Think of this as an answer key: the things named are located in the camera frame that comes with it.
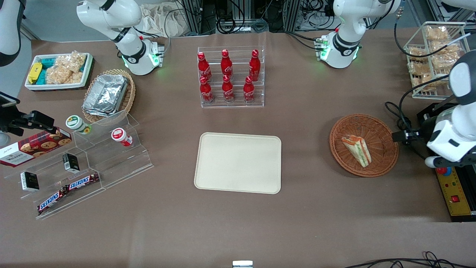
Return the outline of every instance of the aluminum foil container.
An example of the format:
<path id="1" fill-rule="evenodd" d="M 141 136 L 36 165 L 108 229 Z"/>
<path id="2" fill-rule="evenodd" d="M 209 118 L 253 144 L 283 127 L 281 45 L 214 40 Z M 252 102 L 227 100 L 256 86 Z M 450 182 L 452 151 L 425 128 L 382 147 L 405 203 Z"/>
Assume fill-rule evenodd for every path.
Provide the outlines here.
<path id="1" fill-rule="evenodd" d="M 118 111 L 127 90 L 122 75 L 103 74 L 94 82 L 82 108 L 89 114 L 108 116 Z"/>

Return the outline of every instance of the white storage tray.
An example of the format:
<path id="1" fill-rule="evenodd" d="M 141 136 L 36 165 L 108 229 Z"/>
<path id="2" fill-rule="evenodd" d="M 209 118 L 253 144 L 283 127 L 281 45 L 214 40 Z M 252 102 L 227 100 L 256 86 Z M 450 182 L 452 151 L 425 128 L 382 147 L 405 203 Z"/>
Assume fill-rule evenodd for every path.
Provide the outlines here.
<path id="1" fill-rule="evenodd" d="M 276 136 L 202 134 L 195 187 L 277 194 L 281 189 L 281 140 Z"/>
<path id="2" fill-rule="evenodd" d="M 28 73 L 30 72 L 31 68 L 33 67 L 33 64 L 40 62 L 42 59 L 49 59 L 49 58 L 56 58 L 58 56 L 63 56 L 63 55 L 69 55 L 70 53 L 66 54 L 49 54 L 49 55 L 37 55 L 35 58 L 33 58 L 33 62 L 30 65 L 30 68 L 28 69 Z M 93 57 L 89 53 L 86 54 L 86 62 L 84 64 L 84 70 L 83 70 L 83 77 L 81 77 L 81 82 L 79 83 L 74 83 L 74 84 L 46 84 L 46 85 L 34 85 L 30 84 L 28 81 L 28 77 L 25 79 L 25 87 L 28 88 L 31 91 L 60 91 L 60 90 L 72 90 L 76 88 L 81 88 L 86 85 L 86 82 L 88 81 L 89 77 L 89 72 L 91 70 L 92 66 L 92 61 Z"/>

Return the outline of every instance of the brown tablecloth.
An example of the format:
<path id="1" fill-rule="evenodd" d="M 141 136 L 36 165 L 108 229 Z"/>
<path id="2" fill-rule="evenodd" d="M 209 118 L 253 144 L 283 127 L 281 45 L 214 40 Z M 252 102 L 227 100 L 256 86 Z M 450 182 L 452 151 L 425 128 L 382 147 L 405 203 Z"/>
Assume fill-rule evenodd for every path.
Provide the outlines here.
<path id="1" fill-rule="evenodd" d="M 400 30 L 402 43 L 415 29 Z M 308 33 L 308 36 L 320 36 Z M 203 110 L 198 46 L 265 44 L 266 105 Z M 406 148 L 387 175 L 359 178 L 333 159 L 328 134 L 338 118 L 367 113 L 392 129 L 383 106 L 410 88 L 406 62 L 390 30 L 368 31 L 346 69 L 316 61 L 284 34 L 176 38 L 164 67 L 134 81 L 131 114 L 154 168 L 43 221 L 31 202 L 0 180 L 2 267 L 343 267 L 378 258 L 439 258 L 476 264 L 474 223 L 448 223 L 432 170 Z M 122 68 L 114 43 L 34 41 L 33 54 L 91 53 L 93 77 Z M 58 126 L 81 114 L 84 91 L 33 93 L 20 110 L 39 110 Z M 407 98 L 415 115 L 430 102 Z M 276 195 L 196 189 L 204 132 L 276 135 L 282 141 L 282 188 Z"/>

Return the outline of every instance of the red emergency stop button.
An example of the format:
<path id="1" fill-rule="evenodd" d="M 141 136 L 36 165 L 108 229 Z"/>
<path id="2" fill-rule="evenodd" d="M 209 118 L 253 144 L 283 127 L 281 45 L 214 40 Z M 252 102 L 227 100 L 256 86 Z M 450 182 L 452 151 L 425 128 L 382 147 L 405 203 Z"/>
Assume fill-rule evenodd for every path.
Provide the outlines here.
<path id="1" fill-rule="evenodd" d="M 437 167 L 436 173 L 441 174 L 443 176 L 449 176 L 451 174 L 451 168 L 447 167 Z"/>
<path id="2" fill-rule="evenodd" d="M 453 202 L 453 203 L 459 202 L 459 197 L 458 196 L 451 196 L 451 202 Z"/>

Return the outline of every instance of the coca-cola bottle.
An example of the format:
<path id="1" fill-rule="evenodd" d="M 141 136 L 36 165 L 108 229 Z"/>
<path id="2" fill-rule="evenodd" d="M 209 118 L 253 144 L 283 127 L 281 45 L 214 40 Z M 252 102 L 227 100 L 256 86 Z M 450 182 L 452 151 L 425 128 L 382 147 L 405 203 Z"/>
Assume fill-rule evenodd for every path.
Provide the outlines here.
<path id="1" fill-rule="evenodd" d="M 200 77 L 200 93 L 205 104 L 212 104 L 215 100 L 206 76 Z"/>
<path id="2" fill-rule="evenodd" d="M 258 50 L 251 52 L 251 60 L 249 61 L 249 75 L 253 81 L 258 81 L 259 71 L 261 70 L 261 62 L 258 59 Z"/>
<path id="3" fill-rule="evenodd" d="M 230 83 L 230 76 L 223 76 L 223 85 L 221 86 L 221 89 L 223 90 L 223 97 L 225 98 L 225 102 L 234 102 L 235 94 L 233 93 L 233 85 Z"/>
<path id="4" fill-rule="evenodd" d="M 224 49 L 221 51 L 221 72 L 223 75 L 228 75 L 230 81 L 233 81 L 233 63 L 231 62 L 228 56 L 228 50 Z"/>
<path id="5" fill-rule="evenodd" d="M 250 76 L 246 77 L 245 85 L 243 86 L 243 96 L 245 97 L 246 104 L 252 103 L 255 100 L 255 86 Z"/>
<path id="6" fill-rule="evenodd" d="M 200 76 L 205 76 L 208 81 L 212 81 L 210 64 L 205 59 L 205 54 L 203 52 L 198 53 L 198 71 L 200 71 Z"/>

